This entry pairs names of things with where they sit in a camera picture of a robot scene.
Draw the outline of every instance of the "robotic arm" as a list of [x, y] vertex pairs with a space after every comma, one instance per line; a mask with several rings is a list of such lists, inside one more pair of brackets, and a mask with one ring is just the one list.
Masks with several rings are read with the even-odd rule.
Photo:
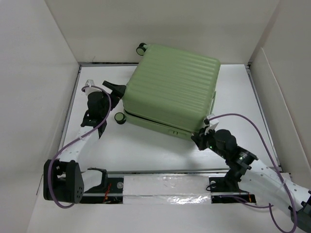
[[[106, 81], [103, 85], [112, 90], [111, 94], [104, 93], [101, 88], [94, 88], [92, 80], [86, 83], [83, 91], [87, 94], [88, 110], [77, 139], [44, 165], [44, 199], [54, 200], [62, 208], [72, 205], [63, 206], [60, 201], [80, 203], [83, 194], [90, 189], [95, 193], [107, 193], [110, 189], [105, 169], [80, 169], [78, 163], [79, 158], [88, 154], [92, 145], [102, 136], [108, 113], [116, 107], [126, 89], [124, 85], [114, 85]], [[256, 155], [238, 146], [230, 131], [215, 131], [218, 124], [216, 118], [218, 117], [210, 115], [204, 119], [205, 127], [194, 133], [191, 139], [199, 150], [209, 148], [225, 159], [230, 168], [224, 177], [225, 184], [261, 197], [282, 210], [293, 222], [296, 219], [300, 229], [311, 233], [311, 192], [282, 178]]]

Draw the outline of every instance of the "transparent plastic sheet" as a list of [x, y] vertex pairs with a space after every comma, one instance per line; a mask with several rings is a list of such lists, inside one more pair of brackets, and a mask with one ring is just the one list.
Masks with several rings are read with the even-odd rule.
[[124, 204], [211, 204], [208, 176], [135, 175], [124, 177]]

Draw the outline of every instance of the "white wall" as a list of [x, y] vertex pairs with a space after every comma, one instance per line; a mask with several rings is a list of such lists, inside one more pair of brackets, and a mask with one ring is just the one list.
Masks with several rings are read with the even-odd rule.
[[285, 171], [311, 187], [311, 1], [282, 0], [251, 66]]
[[0, 231], [25, 232], [78, 64], [44, 0], [0, 0]]
[[46, 0], [79, 62], [136, 62], [140, 42], [246, 64], [279, 0]]

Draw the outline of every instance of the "white table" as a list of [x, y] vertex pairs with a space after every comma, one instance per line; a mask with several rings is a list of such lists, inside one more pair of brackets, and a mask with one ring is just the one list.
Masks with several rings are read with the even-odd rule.
[[[135, 67], [84, 67], [72, 108], [66, 143], [77, 133], [86, 110], [86, 97], [80, 88], [87, 79], [97, 85], [103, 80], [124, 84]], [[191, 142], [168, 135], [151, 138], [157, 132], [126, 123], [118, 125], [114, 113], [121, 111], [119, 104], [107, 123], [107, 129], [86, 156], [87, 166], [107, 170], [173, 170], [173, 169], [221, 169], [224, 161], [211, 151], [198, 152]], [[217, 84], [216, 115], [234, 112], [251, 118], [259, 127], [267, 143], [268, 134], [243, 65], [221, 67]], [[227, 128], [237, 137], [238, 143], [251, 150], [271, 166], [254, 129], [236, 117], [221, 119], [219, 128]], [[292, 227], [288, 217], [275, 209], [274, 215], [285, 230]], [[267, 210], [255, 210], [241, 204], [79, 204], [68, 210], [45, 201], [42, 184], [28, 228], [29, 233], [277, 233]]]
[[[87, 98], [81, 91], [88, 79], [102, 86], [104, 80], [126, 84], [135, 66], [82, 67], [72, 112], [69, 118], [65, 144], [75, 139]], [[239, 113], [250, 118], [259, 128], [273, 153], [264, 121], [244, 65], [222, 65], [216, 87], [213, 113]], [[108, 171], [160, 171], [160, 170], [219, 170], [227, 169], [225, 161], [210, 150], [199, 151], [195, 144], [125, 123], [119, 125], [114, 114], [123, 111], [122, 102], [110, 113], [107, 128], [88, 156], [81, 158], [81, 170], [100, 167]], [[272, 163], [253, 126], [236, 116], [220, 119], [218, 129], [228, 129], [236, 136], [240, 146], [250, 150], [268, 166]]]

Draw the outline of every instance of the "ribbed suitcase shell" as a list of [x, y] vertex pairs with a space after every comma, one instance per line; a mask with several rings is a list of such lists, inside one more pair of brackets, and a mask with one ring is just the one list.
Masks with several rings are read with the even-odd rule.
[[122, 98], [127, 120], [190, 138], [211, 109], [219, 69], [215, 58], [149, 45]]

